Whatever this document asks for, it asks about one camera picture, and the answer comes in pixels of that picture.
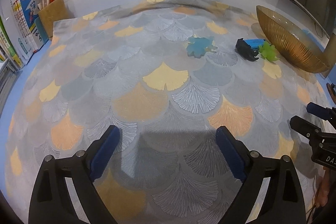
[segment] paper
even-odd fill
[[[39,47],[37,47],[33,35],[28,33],[26,36],[25,28],[20,26],[23,25],[23,23],[20,21],[17,12],[14,12],[12,9],[15,1],[16,0],[0,0],[2,7],[1,18],[16,53],[22,62],[26,64],[31,58],[33,51],[38,50]]]

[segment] orange ginkgo leaf print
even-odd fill
[[[250,106],[238,107],[223,96],[223,103],[216,114],[208,118],[214,128],[226,126],[233,136],[244,136],[251,127],[253,113]]]
[[[62,150],[69,150],[79,141],[83,127],[73,124],[69,113],[51,129],[53,144]]]

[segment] black toy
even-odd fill
[[[259,59],[259,57],[256,57],[259,53],[258,50],[254,51],[242,38],[237,40],[236,49],[242,57],[249,61],[256,61]]]

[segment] book spine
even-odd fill
[[[6,53],[6,55],[8,56],[9,60],[11,61],[12,65],[14,66],[15,70],[19,70],[21,67],[19,67],[19,65],[16,63],[16,61],[14,60],[14,58],[11,56],[11,54],[9,53],[4,41],[2,40],[2,38],[0,37],[0,47],[4,50],[4,52]]]
[[[1,17],[0,17],[0,37],[1,37],[2,42],[5,45],[5,48],[8,50],[8,53],[9,53],[8,55],[11,56],[13,58],[13,60],[15,60],[15,62],[19,66],[19,68],[22,68],[23,67],[22,61],[17,56],[16,51],[14,50],[13,45],[12,45],[11,41],[9,40],[9,37],[8,37],[8,35],[6,33],[6,30],[4,28],[4,25],[2,23]]]

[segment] green flower-shaped toy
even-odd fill
[[[267,59],[269,62],[279,60],[274,45],[270,45],[267,41],[263,45],[259,45],[259,52],[262,59]]]

